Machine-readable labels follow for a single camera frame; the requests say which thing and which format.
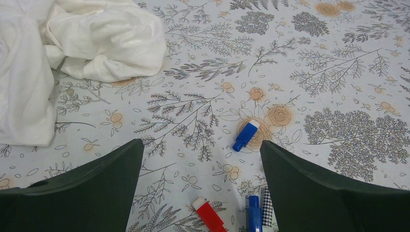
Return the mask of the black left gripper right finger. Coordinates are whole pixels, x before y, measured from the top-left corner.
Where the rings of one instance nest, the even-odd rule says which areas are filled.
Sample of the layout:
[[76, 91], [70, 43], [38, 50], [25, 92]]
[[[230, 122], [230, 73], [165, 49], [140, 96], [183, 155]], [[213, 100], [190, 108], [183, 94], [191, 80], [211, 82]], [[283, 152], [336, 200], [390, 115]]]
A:
[[268, 140], [260, 153], [281, 232], [409, 231], [409, 191], [337, 174]]

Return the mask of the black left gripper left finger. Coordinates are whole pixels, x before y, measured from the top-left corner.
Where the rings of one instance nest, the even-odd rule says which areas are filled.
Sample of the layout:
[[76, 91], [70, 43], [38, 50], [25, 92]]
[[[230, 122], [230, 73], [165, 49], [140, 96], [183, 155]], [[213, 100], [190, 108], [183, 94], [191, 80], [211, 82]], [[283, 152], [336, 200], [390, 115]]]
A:
[[143, 152], [143, 142], [134, 139], [63, 174], [2, 190], [1, 231], [125, 231]]

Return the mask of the blue eraser cap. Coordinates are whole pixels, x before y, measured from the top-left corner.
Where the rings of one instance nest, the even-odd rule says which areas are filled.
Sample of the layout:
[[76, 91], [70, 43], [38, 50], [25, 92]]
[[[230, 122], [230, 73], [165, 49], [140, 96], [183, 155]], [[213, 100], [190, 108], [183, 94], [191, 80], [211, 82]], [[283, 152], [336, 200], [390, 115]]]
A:
[[259, 197], [250, 195], [248, 201], [248, 230], [249, 232], [262, 232], [262, 209]]
[[251, 120], [248, 122], [237, 135], [235, 143], [232, 146], [233, 150], [239, 152], [242, 148], [246, 147], [252, 137], [256, 134], [259, 127], [260, 123], [256, 120]]

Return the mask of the red pen cap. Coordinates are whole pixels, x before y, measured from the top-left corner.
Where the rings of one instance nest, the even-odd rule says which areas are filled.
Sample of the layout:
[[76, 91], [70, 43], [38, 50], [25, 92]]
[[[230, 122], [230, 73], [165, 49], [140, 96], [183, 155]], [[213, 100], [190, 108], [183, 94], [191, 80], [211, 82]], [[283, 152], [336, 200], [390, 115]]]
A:
[[205, 199], [198, 198], [191, 205], [210, 232], [227, 232], [223, 221]]

